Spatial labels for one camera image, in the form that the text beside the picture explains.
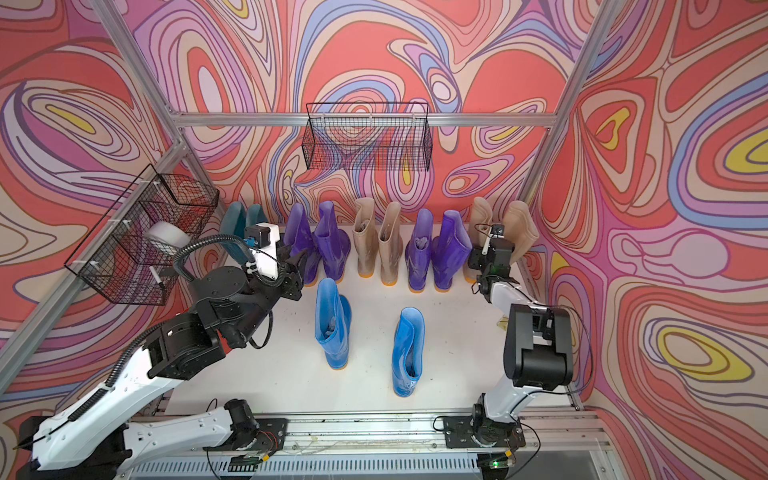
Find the beige rain boot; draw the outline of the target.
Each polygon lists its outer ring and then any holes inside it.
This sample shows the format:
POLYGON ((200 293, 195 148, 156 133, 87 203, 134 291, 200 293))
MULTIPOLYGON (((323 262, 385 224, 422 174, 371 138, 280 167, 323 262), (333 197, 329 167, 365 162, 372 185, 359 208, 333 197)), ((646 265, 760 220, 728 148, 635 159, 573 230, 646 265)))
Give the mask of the beige rain boot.
POLYGON ((398 280, 399 262, 403 254, 400 214, 401 204, 397 201, 392 201, 387 206, 379 230, 380 279, 386 286, 393 286, 398 280))
POLYGON ((512 201, 502 218, 504 238, 514 245, 510 262, 517 263, 538 241, 539 231, 528 205, 523 201, 512 201))
POLYGON ((474 255, 476 254, 476 250, 482 250, 481 247, 481 238, 480 234, 475 230, 475 225, 478 223, 488 223, 491 224, 492 221, 492 208, 489 202, 483 198, 483 197, 475 197, 470 209, 470 216, 469 216, 469 237, 472 244, 472 250, 470 252, 470 256, 468 257, 467 261, 465 262, 463 266, 463 275, 465 280, 468 283, 472 283, 475 281, 475 277, 478 274, 478 270, 473 268, 472 265, 474 264, 474 255))
POLYGON ((356 201, 356 216, 353 227, 357 272, 362 278, 370 278, 373 276, 378 254, 375 201, 373 198, 361 198, 356 201))

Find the purple rain boot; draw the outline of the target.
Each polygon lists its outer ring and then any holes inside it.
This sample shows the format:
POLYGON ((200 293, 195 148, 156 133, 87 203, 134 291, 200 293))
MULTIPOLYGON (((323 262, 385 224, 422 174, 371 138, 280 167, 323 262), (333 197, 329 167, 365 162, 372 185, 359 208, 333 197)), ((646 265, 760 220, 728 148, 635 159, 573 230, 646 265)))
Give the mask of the purple rain boot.
POLYGON ((295 204, 291 209, 284 232, 284 243, 291 247, 291 257, 302 252, 305 253, 306 263, 302 269, 302 278, 305 285, 312 285, 317 279, 321 256, 314 241, 306 210, 302 204, 295 204))
POLYGON ((351 241, 349 235, 338 227, 332 201, 323 201, 319 204, 319 221, 313 235, 325 275, 340 282, 351 251, 351 241))
POLYGON ((408 271, 408 286, 420 293, 426 285, 432 258, 433 214, 428 209, 418 212, 410 240, 406 246, 405 260, 408 271))
POLYGON ((435 288, 448 291, 454 276, 463 268, 473 245, 460 213, 446 210, 443 213, 440 232, 433 240, 432 269, 435 288))

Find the teal rain boot yellow sole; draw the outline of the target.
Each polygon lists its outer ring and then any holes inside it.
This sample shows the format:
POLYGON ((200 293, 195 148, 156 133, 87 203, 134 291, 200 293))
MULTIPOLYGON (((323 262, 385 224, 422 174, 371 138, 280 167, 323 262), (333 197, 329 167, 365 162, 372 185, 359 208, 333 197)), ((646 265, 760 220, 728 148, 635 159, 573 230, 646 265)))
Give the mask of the teal rain boot yellow sole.
MULTIPOLYGON (((227 210, 220 223, 219 233, 225 235, 233 235, 243 239, 245 233, 245 224, 245 206, 241 202, 235 201, 227 207, 227 210)), ((243 254, 243 251, 238 245, 231 242, 226 242, 222 244, 222 247, 237 265, 241 265, 247 260, 247 257, 243 254)))

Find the blue rain boot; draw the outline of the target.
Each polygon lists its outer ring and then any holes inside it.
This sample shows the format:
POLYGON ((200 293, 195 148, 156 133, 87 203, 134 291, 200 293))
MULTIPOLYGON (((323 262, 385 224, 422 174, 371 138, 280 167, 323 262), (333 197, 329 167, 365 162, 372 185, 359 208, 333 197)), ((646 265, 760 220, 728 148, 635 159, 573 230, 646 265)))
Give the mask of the blue rain boot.
POLYGON ((392 352, 393 390, 400 397, 415 391, 423 373, 425 319, 420 310, 406 307, 401 313, 392 352))
POLYGON ((339 293, 336 282, 324 278, 318 283, 315 307, 315 339, 328 365, 343 369, 348 362, 352 312, 348 299, 339 293))

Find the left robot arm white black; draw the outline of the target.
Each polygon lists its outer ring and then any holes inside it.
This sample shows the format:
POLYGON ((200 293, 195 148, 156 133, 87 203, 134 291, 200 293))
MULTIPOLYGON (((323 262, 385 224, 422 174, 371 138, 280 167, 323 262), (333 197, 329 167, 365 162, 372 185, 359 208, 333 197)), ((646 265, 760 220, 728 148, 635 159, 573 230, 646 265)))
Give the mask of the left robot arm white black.
POLYGON ((138 335, 107 379, 85 399, 53 416, 23 422, 19 448, 30 454, 20 479, 115 479, 132 468, 182 450, 248 450, 263 432, 247 401, 182 419, 134 423, 150 401, 251 344, 281 299, 297 301, 305 252, 257 251, 239 267, 202 278, 179 253, 174 267, 192 287, 195 305, 138 335))

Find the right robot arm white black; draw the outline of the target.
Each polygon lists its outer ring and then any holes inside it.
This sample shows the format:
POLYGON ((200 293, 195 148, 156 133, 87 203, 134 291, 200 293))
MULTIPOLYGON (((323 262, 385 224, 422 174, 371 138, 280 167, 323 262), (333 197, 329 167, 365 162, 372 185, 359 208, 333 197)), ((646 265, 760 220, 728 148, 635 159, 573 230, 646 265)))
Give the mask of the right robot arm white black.
POLYGON ((574 373, 571 316, 561 307, 528 296, 511 276, 514 245, 502 236, 475 247, 468 266, 477 270, 473 289, 506 315, 504 374, 473 406, 471 438, 481 447, 519 447, 519 416, 537 395, 554 394, 574 373))

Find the grey tape roll in basket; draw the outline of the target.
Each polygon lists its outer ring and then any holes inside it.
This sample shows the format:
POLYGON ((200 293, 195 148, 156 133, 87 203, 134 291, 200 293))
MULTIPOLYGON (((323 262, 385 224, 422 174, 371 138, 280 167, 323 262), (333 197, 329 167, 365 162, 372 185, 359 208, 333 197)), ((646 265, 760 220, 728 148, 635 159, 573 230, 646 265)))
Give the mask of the grey tape roll in basket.
POLYGON ((175 225, 158 221, 145 233, 144 237, 157 250, 166 255, 175 255, 191 242, 191 238, 175 225))

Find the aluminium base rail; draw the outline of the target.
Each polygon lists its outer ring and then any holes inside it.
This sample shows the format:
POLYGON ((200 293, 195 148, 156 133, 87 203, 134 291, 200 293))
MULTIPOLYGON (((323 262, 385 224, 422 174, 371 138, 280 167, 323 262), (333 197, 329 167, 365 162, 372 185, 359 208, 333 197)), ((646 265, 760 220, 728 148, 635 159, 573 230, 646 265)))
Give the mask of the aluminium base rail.
POLYGON ((281 447, 168 453, 121 479, 624 479, 594 413, 535 408, 494 444, 473 434, 466 411, 278 414, 281 447))

